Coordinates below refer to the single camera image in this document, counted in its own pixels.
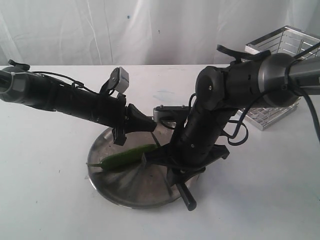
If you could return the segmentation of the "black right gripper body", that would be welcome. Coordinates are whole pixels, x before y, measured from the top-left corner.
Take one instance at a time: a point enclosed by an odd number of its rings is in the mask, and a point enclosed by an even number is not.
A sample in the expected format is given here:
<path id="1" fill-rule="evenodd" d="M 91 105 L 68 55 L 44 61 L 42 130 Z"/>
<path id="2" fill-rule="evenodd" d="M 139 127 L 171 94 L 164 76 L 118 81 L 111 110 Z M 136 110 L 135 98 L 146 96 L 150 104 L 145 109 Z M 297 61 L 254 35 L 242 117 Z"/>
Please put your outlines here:
<path id="1" fill-rule="evenodd" d="M 226 159 L 230 152 L 225 145 L 215 144 L 210 139 L 200 141 L 170 142 L 164 146 L 167 166 L 166 179 L 170 186 L 184 184 L 192 177 L 203 173 L 206 166 L 218 159 Z"/>

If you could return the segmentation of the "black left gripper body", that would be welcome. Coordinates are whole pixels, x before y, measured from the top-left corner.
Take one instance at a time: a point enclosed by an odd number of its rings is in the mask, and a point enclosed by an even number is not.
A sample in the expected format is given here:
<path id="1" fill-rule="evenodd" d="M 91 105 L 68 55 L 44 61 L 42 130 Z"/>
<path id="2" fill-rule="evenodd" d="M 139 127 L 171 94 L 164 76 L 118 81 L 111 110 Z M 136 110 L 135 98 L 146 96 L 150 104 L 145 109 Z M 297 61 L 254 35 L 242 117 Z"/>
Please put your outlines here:
<path id="1" fill-rule="evenodd" d="M 126 95 L 119 93 L 117 98 L 112 97 L 110 104 L 111 115 L 113 116 L 112 136 L 113 143 L 123 146 L 127 140 L 125 125 L 127 121 Z"/>

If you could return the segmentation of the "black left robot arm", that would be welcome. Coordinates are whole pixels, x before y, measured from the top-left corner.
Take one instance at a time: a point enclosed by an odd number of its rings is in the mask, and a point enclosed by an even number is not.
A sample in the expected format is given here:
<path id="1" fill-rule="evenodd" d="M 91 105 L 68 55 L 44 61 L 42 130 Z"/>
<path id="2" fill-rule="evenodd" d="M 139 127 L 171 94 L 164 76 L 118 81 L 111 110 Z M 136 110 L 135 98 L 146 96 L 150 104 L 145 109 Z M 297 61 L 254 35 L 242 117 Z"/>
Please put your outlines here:
<path id="1" fill-rule="evenodd" d="M 9 60 L 0 71 L 0 99 L 37 110 L 60 112 L 112 129 L 113 142 L 124 145 L 128 133 L 153 132 L 157 124 L 133 104 L 126 103 L 129 74 L 116 67 L 99 92 L 80 81 L 62 81 L 61 74 L 30 71 L 30 66 Z"/>

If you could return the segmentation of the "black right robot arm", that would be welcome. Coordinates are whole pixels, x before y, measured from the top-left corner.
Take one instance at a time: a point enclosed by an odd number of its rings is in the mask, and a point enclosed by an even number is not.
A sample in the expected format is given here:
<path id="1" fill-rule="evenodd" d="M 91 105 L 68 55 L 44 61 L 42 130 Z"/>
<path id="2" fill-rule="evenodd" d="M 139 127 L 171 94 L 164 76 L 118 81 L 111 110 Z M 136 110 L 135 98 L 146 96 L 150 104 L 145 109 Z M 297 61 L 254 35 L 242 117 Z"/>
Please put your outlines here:
<path id="1" fill-rule="evenodd" d="M 145 165 L 167 168 L 170 185 L 183 184 L 207 165 L 228 157 L 228 149 L 216 141 L 239 109 L 247 113 L 251 108 L 284 108 L 303 97 L 315 130 L 320 129 L 311 101 L 312 95 L 320 93 L 319 58 L 302 59 L 268 50 L 249 54 L 222 45 L 217 49 L 234 61 L 225 68 L 207 66 L 199 73 L 196 100 L 188 116 L 177 120 L 168 144 L 142 156 Z"/>

